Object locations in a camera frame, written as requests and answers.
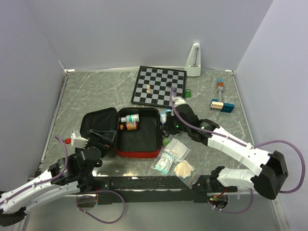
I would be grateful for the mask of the brown medicine bottle orange label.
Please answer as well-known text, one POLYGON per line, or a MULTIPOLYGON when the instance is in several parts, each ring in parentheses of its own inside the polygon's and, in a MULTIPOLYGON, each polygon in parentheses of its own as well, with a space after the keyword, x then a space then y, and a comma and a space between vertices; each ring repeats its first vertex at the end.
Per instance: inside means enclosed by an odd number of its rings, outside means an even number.
POLYGON ((119 125, 120 130, 137 130, 138 129, 138 122, 126 122, 119 125))

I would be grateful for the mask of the blue white gauze packet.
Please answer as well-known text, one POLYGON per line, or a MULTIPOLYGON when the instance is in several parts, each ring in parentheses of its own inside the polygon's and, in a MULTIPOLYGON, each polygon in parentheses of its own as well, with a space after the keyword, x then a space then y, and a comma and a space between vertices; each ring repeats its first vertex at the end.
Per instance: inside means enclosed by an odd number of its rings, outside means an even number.
POLYGON ((172 110, 166 109, 160 113, 160 121, 162 125, 164 126, 167 122, 167 117, 171 115, 172 110))

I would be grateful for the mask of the black red medicine kit case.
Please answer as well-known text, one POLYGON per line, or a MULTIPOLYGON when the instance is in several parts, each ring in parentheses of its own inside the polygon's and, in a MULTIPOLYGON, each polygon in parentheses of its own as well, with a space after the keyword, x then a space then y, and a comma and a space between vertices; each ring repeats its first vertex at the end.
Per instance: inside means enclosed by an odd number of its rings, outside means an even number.
POLYGON ((161 149, 162 123, 160 113, 155 108, 126 107, 117 111, 114 107, 86 114, 81 122, 80 134, 87 139, 89 130, 115 130, 113 146, 107 152, 115 150, 121 157, 156 158, 161 149), (139 114, 137 130, 120 130, 121 117, 139 114))

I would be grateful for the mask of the green small box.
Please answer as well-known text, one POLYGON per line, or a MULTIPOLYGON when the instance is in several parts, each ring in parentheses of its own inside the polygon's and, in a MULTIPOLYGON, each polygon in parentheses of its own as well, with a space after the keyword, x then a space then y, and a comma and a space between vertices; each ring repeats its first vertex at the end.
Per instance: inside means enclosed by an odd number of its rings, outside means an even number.
POLYGON ((163 138, 163 140, 162 140, 162 144, 164 146, 167 146, 170 142, 171 142, 171 139, 167 138, 167 137, 163 138))

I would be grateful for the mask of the white medicine bottle green label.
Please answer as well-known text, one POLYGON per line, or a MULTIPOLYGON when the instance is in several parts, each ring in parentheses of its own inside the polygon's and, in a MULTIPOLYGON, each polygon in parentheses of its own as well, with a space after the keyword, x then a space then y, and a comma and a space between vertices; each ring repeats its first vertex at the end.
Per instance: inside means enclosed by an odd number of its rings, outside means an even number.
POLYGON ((120 118, 121 123, 128 123, 128 122, 139 122, 139 114, 132 114, 132 115, 127 115, 125 117, 120 118))

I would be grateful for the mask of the white gauze pad bag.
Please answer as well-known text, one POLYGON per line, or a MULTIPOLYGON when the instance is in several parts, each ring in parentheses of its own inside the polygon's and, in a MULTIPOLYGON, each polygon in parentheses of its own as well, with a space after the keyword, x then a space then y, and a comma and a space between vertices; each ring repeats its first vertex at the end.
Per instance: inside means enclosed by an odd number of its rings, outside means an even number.
POLYGON ((190 148, 176 138, 173 138, 165 149, 177 162, 183 161, 191 151, 190 148))

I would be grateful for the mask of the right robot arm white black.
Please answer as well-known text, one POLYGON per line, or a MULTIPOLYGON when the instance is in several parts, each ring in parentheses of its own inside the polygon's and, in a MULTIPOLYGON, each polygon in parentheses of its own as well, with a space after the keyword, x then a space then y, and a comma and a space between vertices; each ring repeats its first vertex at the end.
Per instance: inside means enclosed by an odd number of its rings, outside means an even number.
POLYGON ((245 169, 219 166, 212 171, 211 189, 225 187, 255 189, 261 196, 274 200, 288 177, 284 155, 270 153, 231 135, 209 119, 199 119, 187 103, 175 103, 167 116, 167 129, 172 134, 185 133, 193 141, 214 148, 235 159, 245 169))

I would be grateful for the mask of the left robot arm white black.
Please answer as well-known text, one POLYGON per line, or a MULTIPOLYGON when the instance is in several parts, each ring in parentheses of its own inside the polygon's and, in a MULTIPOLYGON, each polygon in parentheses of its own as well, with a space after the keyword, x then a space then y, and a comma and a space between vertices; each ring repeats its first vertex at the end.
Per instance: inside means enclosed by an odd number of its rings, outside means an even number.
POLYGON ((0 222, 9 226, 23 220, 38 205, 75 193, 90 193, 95 188, 94 168, 102 165, 101 150, 87 147, 68 155, 65 142, 57 135, 65 157, 59 159, 38 177, 0 195, 0 222))

